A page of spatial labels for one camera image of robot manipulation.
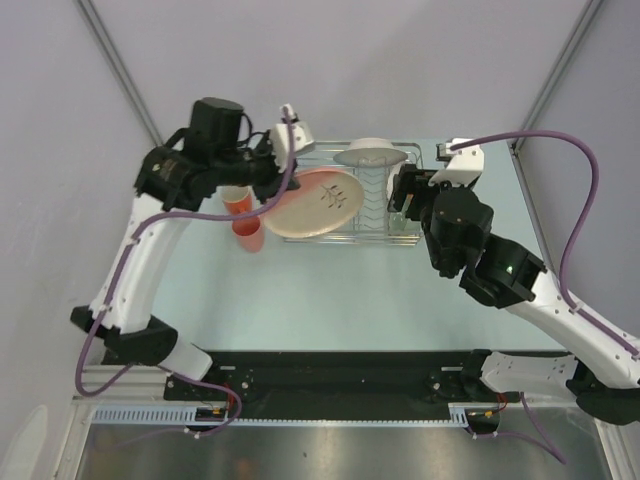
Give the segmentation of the pink cream leaf plate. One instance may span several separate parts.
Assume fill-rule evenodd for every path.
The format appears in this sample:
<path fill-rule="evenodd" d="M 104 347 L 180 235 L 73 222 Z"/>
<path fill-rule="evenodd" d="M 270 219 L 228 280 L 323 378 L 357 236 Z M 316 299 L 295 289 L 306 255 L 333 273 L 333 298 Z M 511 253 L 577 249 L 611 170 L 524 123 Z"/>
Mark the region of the pink cream leaf plate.
<path fill-rule="evenodd" d="M 306 239 L 332 232 L 348 223 L 364 205 L 365 191 L 351 173 L 338 168 L 315 168 L 294 177 L 297 190 L 287 191 L 262 216 L 272 233 Z"/>

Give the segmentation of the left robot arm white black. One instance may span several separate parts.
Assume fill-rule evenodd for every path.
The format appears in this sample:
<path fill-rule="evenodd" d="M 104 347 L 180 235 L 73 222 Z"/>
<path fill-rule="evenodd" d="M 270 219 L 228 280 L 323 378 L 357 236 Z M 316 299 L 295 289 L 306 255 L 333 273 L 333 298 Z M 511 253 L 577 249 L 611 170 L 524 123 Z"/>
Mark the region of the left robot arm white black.
<path fill-rule="evenodd" d="M 102 339 L 123 362 L 186 378 L 187 389 L 202 400 L 221 387 L 211 356 L 152 314 L 170 256 L 191 221 L 237 220 L 235 214 L 200 210 L 221 187 L 252 190 L 261 206 L 251 217 L 277 206 L 286 191 L 298 187 L 293 178 L 297 156 L 314 144 L 308 125 L 289 104 L 256 146 L 240 137 L 248 121 L 242 105 L 202 98 L 193 104 L 188 126 L 145 156 L 126 233 L 107 279 L 97 296 L 75 307 L 70 317 L 88 340 Z"/>

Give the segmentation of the white ribbed plate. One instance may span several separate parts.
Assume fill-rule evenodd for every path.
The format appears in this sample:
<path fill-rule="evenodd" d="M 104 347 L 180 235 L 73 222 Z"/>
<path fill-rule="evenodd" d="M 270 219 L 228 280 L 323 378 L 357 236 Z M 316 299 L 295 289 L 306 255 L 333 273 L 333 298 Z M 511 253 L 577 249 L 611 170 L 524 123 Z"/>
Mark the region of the white ribbed plate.
<path fill-rule="evenodd" d="M 361 138 L 353 140 L 345 150 L 334 155 L 333 160 L 354 168 L 382 168 L 404 162 L 408 155 L 396 148 L 390 140 Z"/>

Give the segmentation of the white orange small bowl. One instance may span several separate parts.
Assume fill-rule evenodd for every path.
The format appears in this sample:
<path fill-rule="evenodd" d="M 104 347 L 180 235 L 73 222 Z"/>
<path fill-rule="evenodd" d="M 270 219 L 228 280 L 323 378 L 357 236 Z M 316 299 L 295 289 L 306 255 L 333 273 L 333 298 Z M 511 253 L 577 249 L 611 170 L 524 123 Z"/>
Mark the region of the white orange small bowl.
<path fill-rule="evenodd" d="M 400 170 L 401 170 L 401 165 L 396 164 L 389 171 L 389 175 L 387 177 L 387 182 L 386 182 L 386 198 L 388 202 L 390 202 L 393 198 L 395 184 L 396 184 L 396 177 L 400 173 Z"/>

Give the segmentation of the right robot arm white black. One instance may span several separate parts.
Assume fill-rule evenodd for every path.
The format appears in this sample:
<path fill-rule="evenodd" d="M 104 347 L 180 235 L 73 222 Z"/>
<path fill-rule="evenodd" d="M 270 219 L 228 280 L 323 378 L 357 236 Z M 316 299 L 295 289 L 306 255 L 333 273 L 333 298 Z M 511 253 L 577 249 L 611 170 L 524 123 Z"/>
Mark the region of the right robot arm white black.
<path fill-rule="evenodd" d="M 454 186 L 436 170 L 392 169 L 388 209 L 420 223 L 433 268 L 459 278 L 475 301 L 518 316 L 561 344 L 561 356 L 475 350 L 460 382 L 473 401 L 493 393 L 533 393 L 573 400 L 614 425 L 639 419 L 639 340 L 590 306 L 563 297 L 544 262 L 492 233 L 493 210 L 470 185 Z"/>

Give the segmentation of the green ceramic bowl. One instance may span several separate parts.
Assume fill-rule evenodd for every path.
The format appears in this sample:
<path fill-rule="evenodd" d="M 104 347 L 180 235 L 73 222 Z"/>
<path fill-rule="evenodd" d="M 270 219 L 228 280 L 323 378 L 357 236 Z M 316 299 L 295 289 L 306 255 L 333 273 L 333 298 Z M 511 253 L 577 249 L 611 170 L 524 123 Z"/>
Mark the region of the green ceramic bowl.
<path fill-rule="evenodd" d="M 392 236 L 420 236 L 421 232 L 419 224 L 406 218 L 403 213 L 390 213 L 388 228 Z"/>

